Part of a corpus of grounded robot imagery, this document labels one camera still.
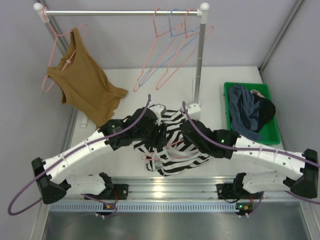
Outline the black white striped tank top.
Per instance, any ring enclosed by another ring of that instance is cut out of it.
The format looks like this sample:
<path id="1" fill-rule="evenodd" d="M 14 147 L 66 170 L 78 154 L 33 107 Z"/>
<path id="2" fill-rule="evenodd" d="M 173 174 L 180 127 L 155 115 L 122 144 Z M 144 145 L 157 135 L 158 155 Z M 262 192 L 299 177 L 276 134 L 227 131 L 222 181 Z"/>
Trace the black white striped tank top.
<path id="1" fill-rule="evenodd" d="M 161 122 L 167 124 L 167 145 L 179 140 L 184 140 L 181 133 L 181 124 L 184 123 L 185 120 L 185 115 L 181 110 L 166 110 L 162 115 Z M 173 148 L 183 152 L 198 150 L 192 143 L 185 143 L 184 141 L 174 145 Z M 145 167 L 148 171 L 158 172 L 163 177 L 176 175 L 184 170 L 197 168 L 208 162 L 210 159 L 208 154 L 201 153 L 199 150 L 198 153 L 192 157 L 172 159 L 169 157 L 169 150 L 165 149 L 165 146 L 161 149 L 157 149 L 153 147 L 146 148 L 143 145 L 142 147 L 134 149 L 143 153 L 143 155 L 151 152 L 159 154 L 160 160 L 145 160 Z"/>

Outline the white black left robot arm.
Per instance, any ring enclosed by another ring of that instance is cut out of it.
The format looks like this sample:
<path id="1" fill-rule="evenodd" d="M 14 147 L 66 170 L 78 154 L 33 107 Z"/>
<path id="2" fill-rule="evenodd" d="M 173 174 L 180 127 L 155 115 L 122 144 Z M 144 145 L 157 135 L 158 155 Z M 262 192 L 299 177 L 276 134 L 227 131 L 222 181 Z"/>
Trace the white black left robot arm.
<path id="1" fill-rule="evenodd" d="M 83 194 L 109 198 L 114 185 L 106 173 L 79 176 L 75 171 L 134 142 L 163 148 L 167 144 L 167 125 L 161 122 L 165 112 L 161 104 L 139 108 L 124 119 L 108 120 L 84 141 L 54 157 L 34 159 L 31 165 L 43 203 L 49 205 L 66 196 Z"/>

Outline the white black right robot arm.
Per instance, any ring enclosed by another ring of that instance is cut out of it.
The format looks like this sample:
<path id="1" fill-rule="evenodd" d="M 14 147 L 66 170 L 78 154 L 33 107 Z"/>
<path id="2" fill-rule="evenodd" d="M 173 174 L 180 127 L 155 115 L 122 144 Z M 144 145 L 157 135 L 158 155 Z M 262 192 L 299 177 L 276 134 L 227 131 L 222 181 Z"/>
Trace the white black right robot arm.
<path id="1" fill-rule="evenodd" d="M 318 153 L 276 149 L 226 129 L 211 130 L 198 120 L 180 126 L 185 143 L 216 159 L 236 159 L 265 167 L 267 172 L 238 173 L 233 192 L 238 198 L 263 191 L 284 191 L 304 199 L 318 197 Z"/>

